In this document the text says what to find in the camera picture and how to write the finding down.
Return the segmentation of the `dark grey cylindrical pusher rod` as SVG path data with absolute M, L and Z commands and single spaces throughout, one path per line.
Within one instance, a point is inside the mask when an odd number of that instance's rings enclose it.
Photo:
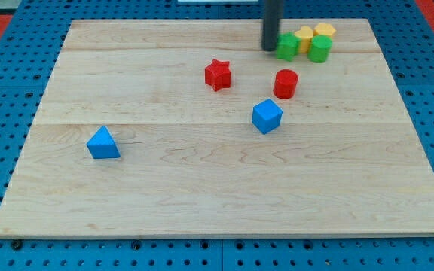
M 280 20 L 283 15 L 283 0 L 264 0 L 261 28 L 261 49 L 275 51 L 280 34 Z

